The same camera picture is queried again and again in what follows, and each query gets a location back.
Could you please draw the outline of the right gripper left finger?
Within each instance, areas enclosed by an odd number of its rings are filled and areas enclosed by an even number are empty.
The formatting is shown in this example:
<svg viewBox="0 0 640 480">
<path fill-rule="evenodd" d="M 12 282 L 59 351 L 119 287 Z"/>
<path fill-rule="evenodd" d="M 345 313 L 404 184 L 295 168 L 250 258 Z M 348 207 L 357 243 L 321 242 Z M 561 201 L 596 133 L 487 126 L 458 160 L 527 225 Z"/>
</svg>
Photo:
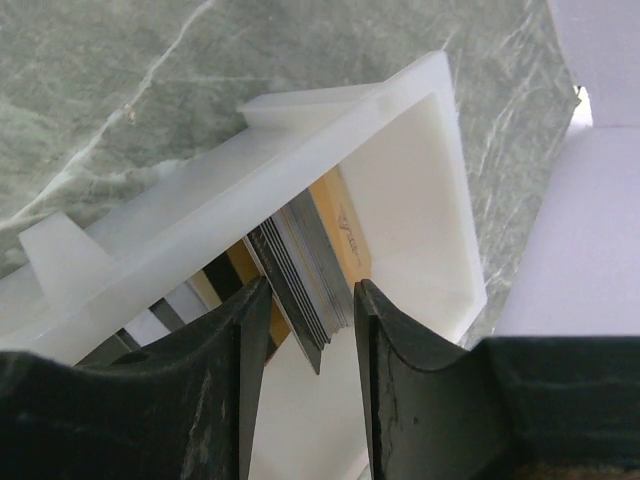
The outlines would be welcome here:
<svg viewBox="0 0 640 480">
<path fill-rule="evenodd" d="M 1 356 L 5 479 L 244 479 L 269 341 L 271 289 L 108 365 Z"/>
</svg>

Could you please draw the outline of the white plastic card tray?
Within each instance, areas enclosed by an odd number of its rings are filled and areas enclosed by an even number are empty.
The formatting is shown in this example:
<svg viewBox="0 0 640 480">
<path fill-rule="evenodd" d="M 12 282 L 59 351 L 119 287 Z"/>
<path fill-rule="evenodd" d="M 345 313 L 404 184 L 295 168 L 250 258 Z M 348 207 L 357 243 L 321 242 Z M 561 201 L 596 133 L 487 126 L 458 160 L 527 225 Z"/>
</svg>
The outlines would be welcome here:
<svg viewBox="0 0 640 480">
<path fill-rule="evenodd" d="M 59 212 L 20 234 L 28 263 L 1 282 L 1 356 L 85 366 L 336 166 L 371 254 L 361 281 L 449 342 L 464 335 L 486 290 L 444 53 L 378 84 L 262 95 L 241 113 L 242 133 L 90 227 Z M 325 347 L 320 373 L 292 335 L 266 350 L 244 479 L 355 479 L 367 451 L 353 322 Z"/>
</svg>

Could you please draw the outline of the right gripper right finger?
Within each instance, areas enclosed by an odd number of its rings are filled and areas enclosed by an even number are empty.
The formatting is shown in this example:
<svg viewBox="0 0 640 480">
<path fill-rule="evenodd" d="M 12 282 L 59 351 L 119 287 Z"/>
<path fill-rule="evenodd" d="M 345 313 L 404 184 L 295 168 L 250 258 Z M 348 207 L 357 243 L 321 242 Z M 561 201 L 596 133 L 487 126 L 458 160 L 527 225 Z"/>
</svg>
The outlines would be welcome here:
<svg viewBox="0 0 640 480">
<path fill-rule="evenodd" d="M 635 479 L 635 337 L 488 337 L 464 349 L 355 288 L 376 479 Z"/>
</svg>

